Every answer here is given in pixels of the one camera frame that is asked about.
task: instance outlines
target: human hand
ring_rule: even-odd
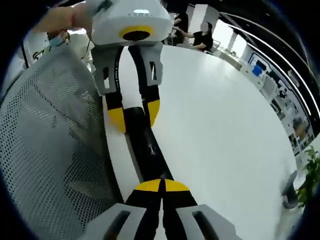
[[[92,30],[92,17],[88,13],[86,2],[74,7],[55,7],[49,9],[46,15],[33,28],[33,32],[56,32],[63,29],[84,28]]]

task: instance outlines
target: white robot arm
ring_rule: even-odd
[[[152,126],[160,108],[158,85],[162,81],[161,43],[171,32],[173,20],[157,0],[89,0],[93,16],[91,51],[96,68],[94,84],[105,96],[110,120],[126,132],[119,84],[119,60],[125,46],[136,65],[144,112]],[[104,81],[109,81],[109,88]]]

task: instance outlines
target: wall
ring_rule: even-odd
[[[285,84],[285,86],[289,89],[292,90],[294,92],[296,92],[295,90],[293,90],[292,86],[290,85],[290,83],[288,82],[287,78],[285,78],[279,71],[277,68],[275,68],[272,64],[269,63],[269,61],[267,59],[265,59],[263,56],[261,56],[258,52],[256,52],[255,50],[253,50],[250,46],[246,46],[244,49],[244,52],[242,54],[241,59],[244,60],[245,62],[248,63],[248,61],[251,60],[252,55],[258,55],[258,57],[255,57],[257,59],[259,59],[262,63],[264,64],[268,64],[270,69],[273,70],[281,79],[281,81]],[[304,111],[305,107],[302,106],[302,104],[300,104],[298,97],[297,97],[297,93],[294,94],[292,91],[288,91],[287,95],[289,97],[289,99],[294,103],[294,105],[296,106],[297,110],[298,110],[298,115],[297,117],[300,117],[302,119],[304,119],[307,114],[307,112]]]
[[[194,10],[195,10],[195,7],[194,6],[188,6],[188,8],[186,9],[186,14],[188,14],[188,18],[189,18],[189,23],[188,23],[188,26],[190,26],[190,21],[194,15]]]
[[[263,65],[265,65],[265,70],[270,73],[273,69],[270,63],[262,56],[259,55],[257,52],[253,52],[251,57],[248,60],[248,63],[251,66],[255,66],[257,62],[260,61]]]
[[[212,6],[209,6],[206,8],[206,12],[203,18],[204,22],[209,22],[212,24],[212,32],[214,32],[218,19],[220,16],[220,12],[217,11],[215,8],[213,8]]]
[[[218,20],[212,37],[214,40],[220,42],[220,47],[226,49],[229,45],[233,32],[233,29],[229,27],[225,22]]]
[[[196,4],[193,10],[193,15],[189,24],[189,32],[194,33],[200,31],[200,25],[204,21],[208,5]]]
[[[247,41],[240,35],[236,36],[235,42],[231,48],[231,51],[234,51],[237,57],[241,57],[247,46]]]

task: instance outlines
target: desk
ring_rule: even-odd
[[[237,69],[238,71],[240,71],[242,64],[240,62],[240,59],[237,58],[236,56],[232,55],[230,52],[226,51],[223,48],[219,49],[220,54],[218,55],[219,58],[221,58],[222,60],[227,61],[229,64],[231,64],[235,69]]]
[[[176,37],[177,30],[172,29],[171,33],[167,38],[164,39],[165,45],[173,45],[174,38]]]
[[[199,204],[232,222],[243,240],[273,240],[281,190],[297,169],[276,113],[250,81],[215,56],[164,46],[161,61],[161,106],[153,132],[174,179],[186,184]],[[126,49],[119,71],[124,107],[141,106],[138,75]],[[138,177],[126,138],[107,114],[105,131],[126,200]]]
[[[242,67],[240,68],[240,73],[242,73],[245,76],[245,78],[250,80],[255,85],[255,87],[260,91],[264,87],[266,76],[258,77],[252,73],[252,69],[253,69],[252,66],[246,63],[241,63],[241,64],[242,64]]]

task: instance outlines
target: green leaves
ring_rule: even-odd
[[[307,164],[304,169],[307,170],[305,181],[302,186],[297,190],[298,201],[301,203],[299,207],[304,207],[307,202],[312,198],[315,189],[320,180],[320,154],[315,151],[313,146],[306,150],[309,155]]]

